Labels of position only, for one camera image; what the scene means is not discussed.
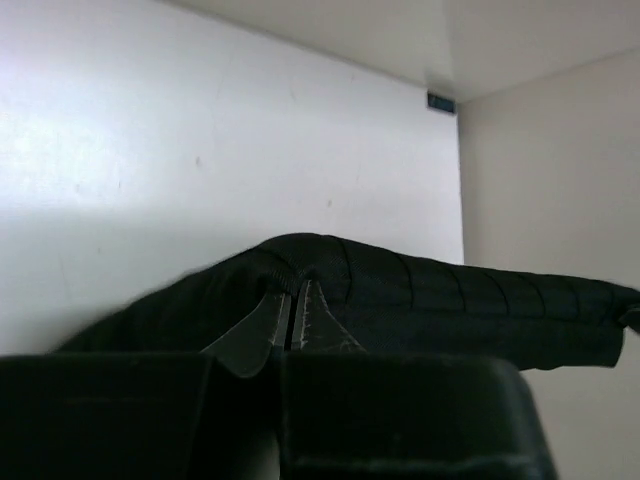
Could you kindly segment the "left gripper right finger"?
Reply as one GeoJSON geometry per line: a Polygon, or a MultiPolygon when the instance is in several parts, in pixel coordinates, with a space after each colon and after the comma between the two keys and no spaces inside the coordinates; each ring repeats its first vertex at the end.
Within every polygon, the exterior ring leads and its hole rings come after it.
{"type": "Polygon", "coordinates": [[[321,285],[307,280],[295,309],[290,350],[305,353],[364,353],[360,343],[337,321],[325,300],[321,285]]]}

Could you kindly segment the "black pleated skirt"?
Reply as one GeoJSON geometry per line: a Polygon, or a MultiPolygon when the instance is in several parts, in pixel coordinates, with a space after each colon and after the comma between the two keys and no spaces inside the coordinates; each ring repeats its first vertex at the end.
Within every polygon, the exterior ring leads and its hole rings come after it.
{"type": "Polygon", "coordinates": [[[338,237],[271,238],[113,312],[65,352],[198,351],[268,292],[317,281],[369,352],[476,354],[522,370],[612,367],[637,290],[570,276],[447,264],[338,237]]]}

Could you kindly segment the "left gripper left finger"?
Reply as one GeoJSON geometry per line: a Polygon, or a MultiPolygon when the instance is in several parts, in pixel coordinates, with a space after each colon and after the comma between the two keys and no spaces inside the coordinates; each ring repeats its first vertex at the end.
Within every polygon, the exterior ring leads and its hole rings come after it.
{"type": "Polygon", "coordinates": [[[241,321],[201,353],[212,357],[236,377],[255,377],[274,353],[285,349],[291,296],[267,293],[241,321]]]}

